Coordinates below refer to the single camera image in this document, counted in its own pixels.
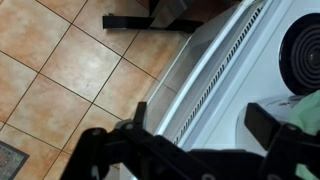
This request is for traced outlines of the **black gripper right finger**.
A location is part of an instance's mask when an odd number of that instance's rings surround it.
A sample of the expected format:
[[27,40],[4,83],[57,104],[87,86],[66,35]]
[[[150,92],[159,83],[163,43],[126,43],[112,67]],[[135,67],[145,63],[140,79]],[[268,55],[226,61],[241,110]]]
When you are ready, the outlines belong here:
[[257,103],[247,105],[244,125],[264,150],[268,150],[280,123]]

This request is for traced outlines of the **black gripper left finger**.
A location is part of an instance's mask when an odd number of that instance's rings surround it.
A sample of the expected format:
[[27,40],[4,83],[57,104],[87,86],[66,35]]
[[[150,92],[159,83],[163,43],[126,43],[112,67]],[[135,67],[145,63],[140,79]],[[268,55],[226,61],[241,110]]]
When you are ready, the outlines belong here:
[[144,126],[144,119],[147,110],[147,103],[146,102],[139,102],[136,108],[136,112],[133,118],[133,123],[137,127]]

